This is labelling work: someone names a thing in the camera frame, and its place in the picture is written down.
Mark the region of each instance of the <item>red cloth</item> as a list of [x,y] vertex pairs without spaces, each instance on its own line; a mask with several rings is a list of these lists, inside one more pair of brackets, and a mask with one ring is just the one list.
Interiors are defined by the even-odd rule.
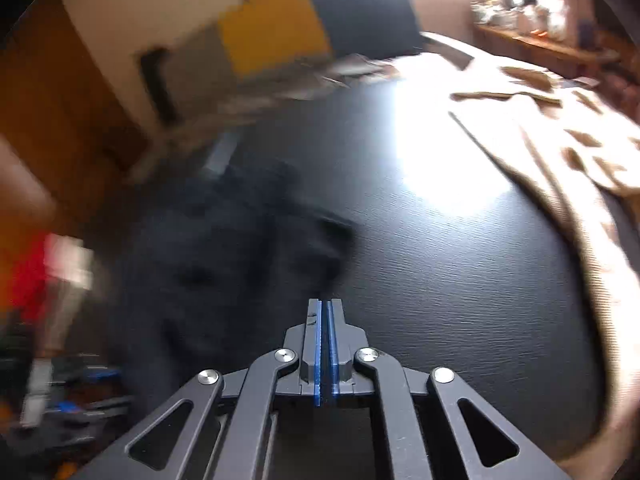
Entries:
[[11,305],[21,310],[24,322],[36,322],[44,310],[47,269],[45,241],[48,233],[38,235],[25,256],[14,267],[10,283]]

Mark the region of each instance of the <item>beige blanket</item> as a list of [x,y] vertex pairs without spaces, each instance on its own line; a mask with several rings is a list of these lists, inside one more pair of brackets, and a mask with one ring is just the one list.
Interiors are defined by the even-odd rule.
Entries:
[[[622,197],[640,220],[640,128],[590,91],[553,88],[554,106],[549,92],[544,98],[523,92],[500,62],[475,63],[460,73],[459,88],[477,94],[452,102],[452,113],[498,165],[535,193],[580,254],[605,353],[606,413],[597,436],[560,465],[576,480],[608,480],[636,437],[640,283],[598,186]],[[512,97],[485,97],[495,89]]]

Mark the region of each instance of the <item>cream fabric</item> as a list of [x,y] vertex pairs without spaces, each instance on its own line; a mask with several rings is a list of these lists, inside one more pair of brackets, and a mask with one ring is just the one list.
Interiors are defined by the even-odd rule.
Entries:
[[[493,74],[489,87],[504,85],[499,65],[483,68]],[[483,92],[487,85],[469,76]],[[606,413],[597,436],[560,465],[576,480],[607,480],[636,437],[640,282],[598,186],[622,197],[638,222],[640,128],[593,92],[552,93],[561,106],[514,91],[507,101],[452,102],[452,112],[498,165],[535,193],[578,249],[605,353]]]

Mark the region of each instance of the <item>yellow panel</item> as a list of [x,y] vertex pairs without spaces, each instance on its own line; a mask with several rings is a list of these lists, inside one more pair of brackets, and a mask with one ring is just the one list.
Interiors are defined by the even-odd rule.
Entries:
[[239,77],[300,56],[331,54],[311,0],[249,0],[226,12],[218,27]]

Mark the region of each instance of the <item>silver screw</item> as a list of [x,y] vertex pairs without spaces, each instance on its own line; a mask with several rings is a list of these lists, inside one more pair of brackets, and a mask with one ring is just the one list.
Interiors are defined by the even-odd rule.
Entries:
[[452,370],[448,368],[436,368],[433,371],[433,378],[439,383],[450,383],[454,379],[455,375]]
[[356,352],[358,359],[365,363],[375,361],[380,355],[375,348],[361,348]]
[[276,361],[280,361],[281,363],[289,363],[296,358],[296,353],[293,350],[289,350],[288,348],[281,348],[280,350],[275,351]]
[[215,370],[203,370],[198,374],[200,384],[215,384],[219,378],[220,374]]

